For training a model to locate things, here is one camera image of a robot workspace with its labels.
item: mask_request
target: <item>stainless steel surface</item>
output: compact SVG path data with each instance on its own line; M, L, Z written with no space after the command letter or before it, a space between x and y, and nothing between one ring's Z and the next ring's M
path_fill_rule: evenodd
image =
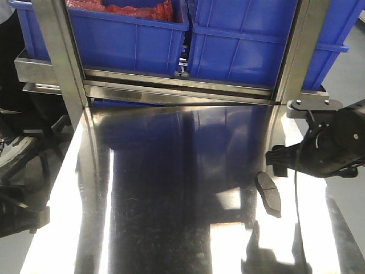
M55 94L61 95L61 89L58 86L42 85L42 84L32 84L26 83L23 91L35 92L35 93L45 93L45 94Z
M20 82L58 85L51 62L30 59L23 50L14 63Z
M32 0L73 127L88 106L83 69L64 0Z
M127 73L127 72L117 72L117 71L106 71L106 70L93 70L85 69L85 75L89 80L96 80L104 82L107 79L108 82L119 80L128 80L130 84L134 82L134 85L143 85L143 83L154 83L159 84L160 87L171 86L173 88L184 87L188 89L189 87L195 90L213 90L213 91L229 91L233 93L247 94L247 95L259 95L259 96L270 96L272 90L265 87L254 87L254 86L242 86L239 83L230 82L220 82L217 80L207 80L207 79L189 79L189 78L178 78L168 75L159 74L140 74Z
M250 98L244 95L229 94L229 92L212 93L179 90L173 88L156 88L134 86L130 84L85 81L85 91L88 97L102 99L126 100L130 102L180 105L180 104L273 104L268 99Z
M272 110L85 112L51 193L51 223L21 273L305 273L293 172L273 178L280 219L266 214L253 182ZM301 141L278 114L280 128L278 142ZM298 190L307 273L365 273L325 181L299 174Z
M331 0L301 0L295 13L278 81L276 102L286 104L301 92Z

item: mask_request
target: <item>plastic crate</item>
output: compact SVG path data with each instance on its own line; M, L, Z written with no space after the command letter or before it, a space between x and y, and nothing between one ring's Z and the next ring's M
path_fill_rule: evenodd
M104 0L105 5L154 7L163 0ZM46 45L30 2L10 0L18 10L29 56L49 60ZM175 22L119 14L69 9L84 65L173 75L189 30L184 0L173 0Z
M297 0L199 0L196 22L201 27L286 37L296 6Z
M192 77L274 87L285 37L201 27L194 23L194 3L188 1L188 4L193 21L188 66ZM347 51L347 45L318 43L303 88L319 89L339 53Z
M202 27L285 37L297 0L199 0L196 5ZM318 42L341 45L364 8L365 0L332 0Z

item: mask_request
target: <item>black mechanical arm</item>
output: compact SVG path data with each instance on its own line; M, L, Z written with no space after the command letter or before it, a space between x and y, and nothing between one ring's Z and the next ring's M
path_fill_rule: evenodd
M345 108L335 100L293 100L287 115L305 118L309 129L301 143L266 153L275 176L287 176L288 168L318 178L358 175L365 164L365 100Z

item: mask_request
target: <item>red material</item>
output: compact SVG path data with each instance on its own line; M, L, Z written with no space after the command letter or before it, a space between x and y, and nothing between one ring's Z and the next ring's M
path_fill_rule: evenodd
M159 3L156 7L119 7L116 5L109 5L105 9L108 13L115 13L127 16L142 17L148 19L156 19L163 21L173 21L173 9L171 0L166 0Z
M102 0L76 0L76 1L102 5Z
M74 7L76 9L84 9L84 10L98 10L98 11L104 11L105 6L100 5L98 3L92 3L92 2L81 2L77 0L67 0L66 2L68 7Z
M173 21L173 9L172 9L171 0L166 0L164 2L164 9L165 9L166 20L172 22Z

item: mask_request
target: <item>metal frame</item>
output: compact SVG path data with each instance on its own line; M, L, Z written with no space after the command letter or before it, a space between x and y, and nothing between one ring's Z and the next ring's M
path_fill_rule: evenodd
M48 54L74 128L88 100L84 73L64 0L32 0Z
M330 0L299 0L275 89L236 83L185 79L128 71L84 69L64 0L32 0L51 63L22 54L15 62L25 90L64 97L75 126L88 98L121 99L164 105L286 104L299 96L324 98L325 92L301 93Z

